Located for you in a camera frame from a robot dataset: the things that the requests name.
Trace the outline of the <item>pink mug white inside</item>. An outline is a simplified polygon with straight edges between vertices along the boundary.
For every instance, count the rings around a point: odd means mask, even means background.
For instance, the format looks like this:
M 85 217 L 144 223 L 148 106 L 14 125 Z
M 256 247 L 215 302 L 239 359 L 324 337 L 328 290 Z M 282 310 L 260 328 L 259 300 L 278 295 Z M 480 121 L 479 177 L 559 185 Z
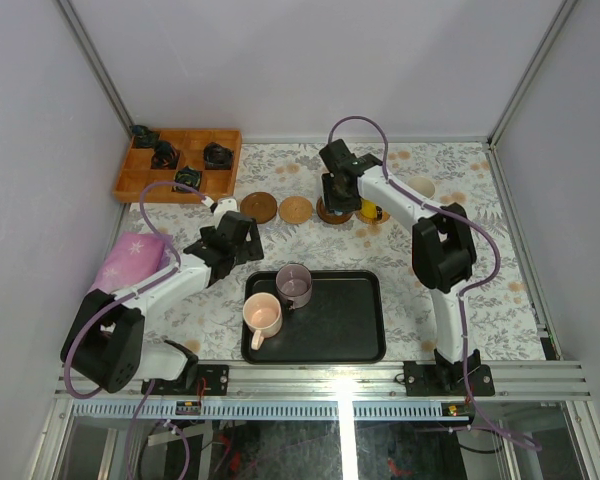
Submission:
M 436 192 L 436 186 L 429 178 L 415 176 L 407 181 L 407 185 L 425 198 L 432 199 Z

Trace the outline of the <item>light pink mug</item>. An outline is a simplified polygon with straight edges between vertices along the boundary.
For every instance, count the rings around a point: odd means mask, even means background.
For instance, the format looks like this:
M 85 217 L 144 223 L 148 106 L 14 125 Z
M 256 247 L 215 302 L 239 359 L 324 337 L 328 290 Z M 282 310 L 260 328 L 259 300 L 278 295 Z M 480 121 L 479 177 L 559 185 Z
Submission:
M 283 324 L 282 307 L 276 296 L 261 292 L 251 295 L 243 306 L 243 320 L 252 332 L 250 347 L 259 350 L 265 340 L 276 336 Z

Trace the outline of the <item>purple glass cup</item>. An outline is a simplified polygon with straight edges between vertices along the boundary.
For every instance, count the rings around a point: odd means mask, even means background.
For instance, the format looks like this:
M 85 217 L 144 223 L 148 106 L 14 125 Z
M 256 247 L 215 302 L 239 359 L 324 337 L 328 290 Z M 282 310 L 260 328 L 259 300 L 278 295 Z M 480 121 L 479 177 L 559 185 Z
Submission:
M 290 263 L 276 274 L 275 287 L 281 304 L 290 310 L 306 306 L 312 295 L 312 275 L 304 265 Z

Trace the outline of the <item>brown wooden coaster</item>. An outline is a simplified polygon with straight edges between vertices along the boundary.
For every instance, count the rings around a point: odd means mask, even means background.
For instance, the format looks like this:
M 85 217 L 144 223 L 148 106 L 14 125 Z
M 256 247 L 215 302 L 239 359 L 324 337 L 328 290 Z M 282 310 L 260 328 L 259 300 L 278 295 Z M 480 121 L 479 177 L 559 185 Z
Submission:
M 316 202 L 316 212 L 319 218 L 330 225 L 341 225 L 349 221 L 352 217 L 352 213 L 341 213 L 335 214 L 330 213 L 323 202 L 323 198 L 319 197 Z
M 240 212 L 264 224 L 275 218 L 277 201 L 267 192 L 254 192 L 247 195 L 240 203 Z

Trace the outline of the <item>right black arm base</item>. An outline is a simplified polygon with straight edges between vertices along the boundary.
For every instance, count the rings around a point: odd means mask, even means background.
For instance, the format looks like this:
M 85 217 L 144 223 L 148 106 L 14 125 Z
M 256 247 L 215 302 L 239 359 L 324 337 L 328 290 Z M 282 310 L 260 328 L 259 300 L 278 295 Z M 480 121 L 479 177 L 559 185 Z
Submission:
M 455 363 L 450 363 L 437 351 L 434 351 L 433 363 L 404 361 L 403 371 L 394 377 L 394 382 L 403 386 L 408 396 L 468 397 L 465 379 L 468 379 L 474 397 L 495 395 L 491 369 L 482 363 L 478 349 L 474 349 L 466 361 Z

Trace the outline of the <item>woven rattan coaster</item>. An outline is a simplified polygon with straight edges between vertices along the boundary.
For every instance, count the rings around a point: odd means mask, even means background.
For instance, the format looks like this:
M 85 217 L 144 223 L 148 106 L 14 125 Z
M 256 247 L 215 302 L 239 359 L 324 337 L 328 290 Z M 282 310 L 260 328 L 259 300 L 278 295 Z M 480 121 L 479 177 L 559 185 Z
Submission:
M 361 222 L 369 225 L 379 225 L 390 219 L 390 215 L 381 208 L 376 209 L 376 216 L 374 218 L 366 217 L 362 211 L 357 211 L 355 216 Z
M 290 196 L 279 206 L 280 218 L 289 224 L 299 225 L 309 220 L 313 213 L 311 202 L 305 197 Z

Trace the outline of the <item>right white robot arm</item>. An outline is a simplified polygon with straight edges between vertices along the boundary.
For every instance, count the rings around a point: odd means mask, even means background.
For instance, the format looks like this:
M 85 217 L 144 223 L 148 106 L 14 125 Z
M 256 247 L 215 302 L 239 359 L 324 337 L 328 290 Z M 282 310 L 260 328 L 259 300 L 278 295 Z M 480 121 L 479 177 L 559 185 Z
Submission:
M 358 157 L 335 140 L 319 151 L 323 202 L 330 213 L 352 213 L 367 200 L 411 231 L 412 269 L 431 293 L 437 330 L 436 353 L 447 363 L 436 369 L 438 387 L 458 394 L 472 373 L 463 360 L 463 331 L 458 294 L 468 284 L 477 254 L 460 205 L 442 206 L 383 167 L 372 154 Z

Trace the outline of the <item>yellow mug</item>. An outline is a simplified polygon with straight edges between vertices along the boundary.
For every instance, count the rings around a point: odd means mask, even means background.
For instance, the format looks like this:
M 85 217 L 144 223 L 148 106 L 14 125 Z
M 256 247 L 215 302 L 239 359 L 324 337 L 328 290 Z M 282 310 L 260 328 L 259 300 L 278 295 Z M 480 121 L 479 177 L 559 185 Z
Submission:
M 378 207 L 373 202 L 370 202 L 366 199 L 362 199 L 361 200 L 361 209 L 359 211 L 362 211 L 366 217 L 374 218 L 376 216 L 377 208 L 380 208 L 380 207 Z

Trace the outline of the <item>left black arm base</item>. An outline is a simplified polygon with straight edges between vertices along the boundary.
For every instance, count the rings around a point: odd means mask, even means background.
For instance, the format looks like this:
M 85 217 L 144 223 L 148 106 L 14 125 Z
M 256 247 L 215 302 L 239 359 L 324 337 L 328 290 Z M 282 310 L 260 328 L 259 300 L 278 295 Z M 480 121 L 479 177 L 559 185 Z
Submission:
M 197 364 L 186 367 L 182 395 L 221 397 L 228 393 L 230 367 L 226 364 Z

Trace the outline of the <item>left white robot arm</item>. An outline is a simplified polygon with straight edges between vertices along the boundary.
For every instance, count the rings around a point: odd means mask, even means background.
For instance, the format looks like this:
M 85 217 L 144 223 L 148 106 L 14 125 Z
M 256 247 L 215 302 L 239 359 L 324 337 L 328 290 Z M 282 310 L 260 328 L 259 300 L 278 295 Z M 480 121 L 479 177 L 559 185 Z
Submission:
M 192 392 L 199 381 L 198 357 L 172 340 L 144 340 L 146 323 L 178 302 L 227 277 L 239 266 L 264 258 L 257 221 L 240 212 L 224 213 L 215 226 L 176 254 L 176 261 L 117 293 L 100 289 L 83 299 L 61 350 L 66 390 L 87 399 L 71 382 L 73 371 L 117 393 L 134 380 L 154 381 L 155 390 Z

